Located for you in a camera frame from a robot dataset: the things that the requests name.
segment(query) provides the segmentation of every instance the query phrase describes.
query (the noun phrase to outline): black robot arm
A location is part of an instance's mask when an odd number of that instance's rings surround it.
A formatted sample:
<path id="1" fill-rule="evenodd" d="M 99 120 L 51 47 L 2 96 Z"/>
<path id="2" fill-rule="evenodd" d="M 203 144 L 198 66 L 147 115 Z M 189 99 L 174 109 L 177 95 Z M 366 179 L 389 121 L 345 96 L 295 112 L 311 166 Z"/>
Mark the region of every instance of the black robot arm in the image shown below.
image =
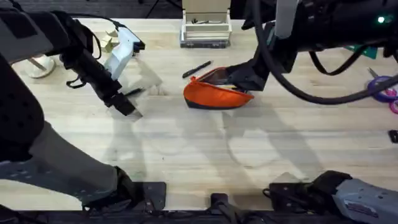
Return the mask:
<path id="1" fill-rule="evenodd" d="M 92 56 L 92 32 L 64 12 L 5 9 L 0 11 L 0 33 L 0 179 L 68 194 L 98 210 L 142 202 L 142 183 L 93 159 L 52 129 L 9 65 L 35 55 L 60 54 L 66 69 L 89 83 L 106 106 L 127 115 L 134 107 L 118 93 L 119 82 Z"/>
<path id="2" fill-rule="evenodd" d="M 338 105 L 372 96 L 398 84 L 398 77 L 380 83 L 372 90 L 339 98 L 309 95 L 293 86 L 282 74 L 290 73 L 299 52 L 310 52 L 314 65 L 325 75 L 345 71 L 366 47 L 384 48 L 384 56 L 396 57 L 398 49 L 398 2 L 393 0 L 303 0 L 297 4 L 291 34 L 280 38 L 275 33 L 275 7 L 270 1 L 249 1 L 251 12 L 243 29 L 255 27 L 259 46 L 248 62 L 227 68 L 230 80 L 247 90 L 262 91 L 269 74 L 293 95 L 311 103 Z M 316 52 L 348 45 L 362 45 L 333 72 L 320 64 Z"/>

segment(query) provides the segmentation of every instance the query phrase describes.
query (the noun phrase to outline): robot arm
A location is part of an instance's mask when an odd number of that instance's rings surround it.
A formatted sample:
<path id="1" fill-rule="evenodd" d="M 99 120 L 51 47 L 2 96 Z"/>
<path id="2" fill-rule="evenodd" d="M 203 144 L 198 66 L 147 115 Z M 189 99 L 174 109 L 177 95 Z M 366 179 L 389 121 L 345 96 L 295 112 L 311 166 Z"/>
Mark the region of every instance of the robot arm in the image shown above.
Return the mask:
<path id="1" fill-rule="evenodd" d="M 12 10 L 0 11 L 0 30 L 0 179 L 68 194 L 89 208 L 133 207 L 142 201 L 142 184 L 91 158 L 52 129 L 39 102 L 9 66 L 38 54 L 60 54 L 65 68 L 89 83 L 106 106 L 127 115 L 134 107 L 118 93 L 121 86 L 111 72 L 92 56 L 92 32 L 64 12 Z M 131 52 L 140 49 L 130 47 Z"/>
<path id="2" fill-rule="evenodd" d="M 230 74 L 229 80 L 235 86 L 246 90 L 262 91 L 271 73 L 286 90 L 305 101 L 338 105 L 362 100 L 398 84 L 398 77 L 392 77 L 372 90 L 364 90 L 339 98 L 321 98 L 299 90 L 282 75 L 291 72 L 299 52 L 310 52 L 314 65 L 326 75 L 338 75 L 346 70 L 365 48 L 361 48 L 361 51 L 356 52 L 350 60 L 334 72 L 326 72 L 320 65 L 315 53 L 317 51 L 348 45 L 363 45 L 383 47 L 385 57 L 393 55 L 397 58 L 397 1 L 304 0 L 298 3 L 297 1 L 282 1 L 292 2 L 297 7 L 293 18 L 286 17 L 293 19 L 293 23 L 275 22 L 275 12 L 276 16 L 284 13 L 277 7 L 280 1 L 276 4 L 265 2 L 267 4 L 261 4 L 260 0 L 253 0 L 249 5 L 252 10 L 243 28 L 248 29 L 253 26 L 256 28 L 259 46 L 253 59 L 227 68 Z M 266 22 L 264 29 L 261 26 L 262 22 Z"/>
<path id="3" fill-rule="evenodd" d="M 272 183 L 264 194 L 277 212 L 328 212 L 369 224 L 393 224 L 398 218 L 398 192 L 336 171 L 326 171 L 311 183 Z"/>

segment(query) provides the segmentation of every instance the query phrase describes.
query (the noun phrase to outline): light wood surface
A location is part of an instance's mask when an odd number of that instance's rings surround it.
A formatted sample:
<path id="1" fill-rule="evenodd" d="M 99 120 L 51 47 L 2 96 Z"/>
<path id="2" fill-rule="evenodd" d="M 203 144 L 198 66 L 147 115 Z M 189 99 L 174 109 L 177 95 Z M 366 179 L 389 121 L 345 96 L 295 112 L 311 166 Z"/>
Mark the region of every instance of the light wood surface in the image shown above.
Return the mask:
<path id="1" fill-rule="evenodd" d="M 90 29 L 111 27 L 82 19 Z M 256 48 L 252 30 L 233 21 L 231 47 L 180 49 L 177 20 L 121 19 L 146 44 L 120 81 L 123 91 L 149 88 L 135 99 L 143 117 L 124 117 L 107 109 L 91 87 L 72 90 L 75 74 L 58 67 L 50 76 L 20 76 L 39 99 L 47 121 L 68 141 L 95 159 L 120 166 L 133 180 L 164 181 L 168 209 L 200 209 L 213 192 L 226 192 L 241 208 L 271 208 L 261 190 L 290 175 L 310 181 L 324 170 L 347 172 L 370 184 L 398 190 L 398 147 L 387 135 L 398 129 L 398 115 L 373 99 L 341 106 L 306 103 L 285 91 L 273 77 L 246 106 L 229 111 L 190 109 L 182 73 L 208 60 L 215 67 L 250 59 Z M 351 54 L 320 54 L 326 68 L 337 68 Z M 391 59 L 361 58 L 337 77 L 320 75 L 308 54 L 300 54 L 292 73 L 299 88 L 318 96 L 341 96 L 364 88 L 372 77 L 397 70 Z M 0 203 L 17 209 L 80 209 L 72 197 L 0 180 Z"/>

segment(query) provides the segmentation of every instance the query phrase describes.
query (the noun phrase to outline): gray fabric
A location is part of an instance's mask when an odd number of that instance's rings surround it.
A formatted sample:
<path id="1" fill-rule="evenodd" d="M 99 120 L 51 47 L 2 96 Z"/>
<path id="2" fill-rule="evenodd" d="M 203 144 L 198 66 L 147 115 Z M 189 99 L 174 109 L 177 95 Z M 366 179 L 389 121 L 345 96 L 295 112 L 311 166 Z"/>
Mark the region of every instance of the gray fabric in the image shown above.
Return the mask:
<path id="1" fill-rule="evenodd" d="M 26 11 L 62 10 L 112 18 L 143 18 L 156 0 L 144 0 L 143 4 L 139 4 L 138 0 L 17 0 L 17 2 Z M 11 7 L 11 3 L 1 0 L 0 7 Z M 178 19 L 182 18 L 182 12 L 166 0 L 160 0 L 150 18 Z"/>

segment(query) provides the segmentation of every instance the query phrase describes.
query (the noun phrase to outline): black clamp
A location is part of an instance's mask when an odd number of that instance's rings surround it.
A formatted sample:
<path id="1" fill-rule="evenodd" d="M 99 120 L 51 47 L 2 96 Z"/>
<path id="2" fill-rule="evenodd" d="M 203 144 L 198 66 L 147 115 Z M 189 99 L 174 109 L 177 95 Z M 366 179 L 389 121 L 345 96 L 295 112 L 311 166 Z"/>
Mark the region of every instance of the black clamp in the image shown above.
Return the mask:
<path id="1" fill-rule="evenodd" d="M 390 130 L 388 132 L 388 135 L 390 136 L 392 143 L 398 144 L 398 131 L 397 130 Z"/>

